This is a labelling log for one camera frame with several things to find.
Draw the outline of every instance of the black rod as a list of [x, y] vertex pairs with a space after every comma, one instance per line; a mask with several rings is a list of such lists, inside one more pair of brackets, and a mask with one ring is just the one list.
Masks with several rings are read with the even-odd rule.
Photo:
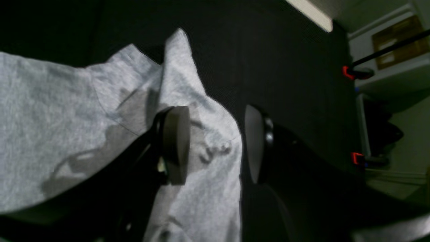
[[422, 39], [422, 38], [424, 38], [424, 37], [426, 37], [428, 35], [430, 35], [430, 29], [426, 30], [424, 32], [421, 32], [421, 33], [419, 33], [419, 34], [417, 34], [417, 35], [415, 35], [413, 37], [410, 37], [409, 39], [405, 39], [405, 40], [399, 41], [399, 42], [395, 43], [392, 46], [389, 46], [389, 47], [387, 47], [387, 48], [385, 48], [383, 50], [377, 51], [377, 52], [375, 52], [375, 53], [373, 53], [373, 54], [371, 54], [369, 56], [366, 56], [366, 57], [364, 57], [362, 59], [359, 59], [358, 61], [355, 61], [354, 63], [352, 63], [352, 67], [360, 65], [360, 64], [363, 64], [366, 61], [369, 61], [369, 60], [371, 60], [373, 58], [379, 57], [379, 56], [381, 56], [383, 54], [386, 54], [386, 53], [388, 53], [390, 51], [393, 51], [393, 50], [395, 50], [397, 48], [405, 46], [405, 45], [407, 45], [409, 43], [413, 43], [413, 42], [415, 42], [415, 41], [417, 41], [419, 39]]

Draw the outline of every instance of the black fabric backdrop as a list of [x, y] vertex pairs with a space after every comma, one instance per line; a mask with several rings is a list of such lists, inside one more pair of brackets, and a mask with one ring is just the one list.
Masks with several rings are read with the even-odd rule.
[[[129, 43], [161, 63], [164, 41], [181, 27], [207, 94], [231, 112], [242, 133], [245, 105], [257, 104], [336, 168], [355, 173], [355, 93], [341, 73], [350, 58], [336, 23], [326, 33], [283, 0], [10, 4], [0, 15], [0, 51], [77, 67], [104, 62]], [[245, 148], [243, 241], [287, 241], [276, 199], [251, 183]]]

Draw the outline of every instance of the gray cloth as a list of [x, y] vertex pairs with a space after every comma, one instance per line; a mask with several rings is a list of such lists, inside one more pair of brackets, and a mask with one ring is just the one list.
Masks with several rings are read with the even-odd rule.
[[0, 53], [0, 213], [35, 205], [103, 168], [151, 126], [187, 105], [187, 182], [163, 186], [144, 241], [239, 241], [242, 139], [198, 77], [182, 30], [156, 64], [129, 45], [87, 68]]

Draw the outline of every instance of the gray t-shirt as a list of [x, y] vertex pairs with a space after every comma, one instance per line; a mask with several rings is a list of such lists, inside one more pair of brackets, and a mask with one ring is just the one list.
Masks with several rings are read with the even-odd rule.
[[164, 60], [134, 45], [87, 68], [0, 53], [0, 214], [84, 181], [147, 131], [157, 111], [186, 105], [187, 182], [161, 187], [144, 241], [240, 241], [237, 123], [206, 95], [181, 29]]

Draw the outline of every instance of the black surface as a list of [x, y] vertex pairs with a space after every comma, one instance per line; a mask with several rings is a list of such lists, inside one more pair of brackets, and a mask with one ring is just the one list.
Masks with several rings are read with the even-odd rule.
[[[283, 0], [38, 1], [4, 11], [1, 51], [74, 66], [104, 62], [129, 43], [162, 62], [164, 41], [181, 27], [207, 94], [242, 133], [245, 105], [258, 104], [332, 165], [355, 172], [355, 93], [341, 72], [350, 59], [336, 24], [326, 33]], [[276, 198], [252, 184], [246, 159], [244, 152], [242, 240], [287, 241]]]

